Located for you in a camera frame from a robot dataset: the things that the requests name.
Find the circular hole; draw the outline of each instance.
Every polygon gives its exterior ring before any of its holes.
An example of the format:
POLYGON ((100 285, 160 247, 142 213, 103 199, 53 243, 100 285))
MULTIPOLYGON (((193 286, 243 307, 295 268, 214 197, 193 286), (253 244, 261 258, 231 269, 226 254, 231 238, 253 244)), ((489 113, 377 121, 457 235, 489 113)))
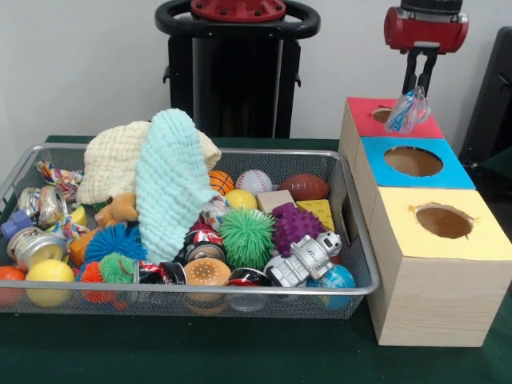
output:
POLYGON ((390 118, 391 111, 393 110, 387 107, 377 108, 371 113, 371 115, 374 118, 374 120, 386 124, 387 119, 390 118))
POLYGON ((461 238, 473 229, 473 219, 451 206, 429 204, 416 209, 423 228, 441 238, 461 238))
POLYGON ((384 154, 384 160, 398 172, 420 178, 438 174, 443 167, 435 154, 412 146, 392 148, 384 154))

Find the red box lid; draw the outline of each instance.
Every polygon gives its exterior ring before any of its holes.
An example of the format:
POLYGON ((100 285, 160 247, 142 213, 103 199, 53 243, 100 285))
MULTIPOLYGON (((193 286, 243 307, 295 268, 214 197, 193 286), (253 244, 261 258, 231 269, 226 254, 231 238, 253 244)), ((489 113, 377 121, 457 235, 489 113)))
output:
POLYGON ((444 138, 432 115, 427 122, 418 124, 410 134, 386 131, 384 123, 375 120, 372 112, 379 108, 393 108, 396 98, 348 98, 347 102, 361 137, 444 138))

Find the baseball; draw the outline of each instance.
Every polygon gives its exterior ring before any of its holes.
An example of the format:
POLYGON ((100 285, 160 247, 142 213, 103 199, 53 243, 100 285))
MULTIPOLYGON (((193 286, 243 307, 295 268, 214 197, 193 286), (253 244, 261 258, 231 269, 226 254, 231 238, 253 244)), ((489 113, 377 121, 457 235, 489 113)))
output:
POLYGON ((236 187, 239 190, 247 190, 254 196, 258 196, 263 192, 272 191, 272 181, 261 170, 248 170, 240 175, 236 187))

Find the plastic bag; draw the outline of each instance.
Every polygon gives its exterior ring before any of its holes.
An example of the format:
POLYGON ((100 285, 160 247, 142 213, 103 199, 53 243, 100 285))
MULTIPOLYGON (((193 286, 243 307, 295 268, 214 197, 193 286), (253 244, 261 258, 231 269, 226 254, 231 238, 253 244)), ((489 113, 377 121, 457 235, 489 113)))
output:
POLYGON ((426 102, 425 90, 422 86, 417 86, 398 99, 387 120, 386 130, 410 134, 417 124, 426 122, 429 116, 430 108, 426 102))

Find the white wall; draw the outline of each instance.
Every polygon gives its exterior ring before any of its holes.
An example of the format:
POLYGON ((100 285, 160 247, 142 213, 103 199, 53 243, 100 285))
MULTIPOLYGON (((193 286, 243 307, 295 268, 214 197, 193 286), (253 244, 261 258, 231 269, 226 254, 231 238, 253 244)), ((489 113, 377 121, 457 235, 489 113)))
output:
MULTIPOLYGON (((399 0, 302 0, 322 30, 302 41, 302 88, 292 137, 338 138, 347 96, 396 97, 406 57, 384 44, 382 25, 399 0)), ((168 106, 166 36, 154 26, 160 0, 15 0, 0 4, 0 180, 23 149, 48 134, 96 134, 148 119, 168 106)), ((458 149, 510 0, 465 0, 470 35, 440 57, 430 104, 458 149)))

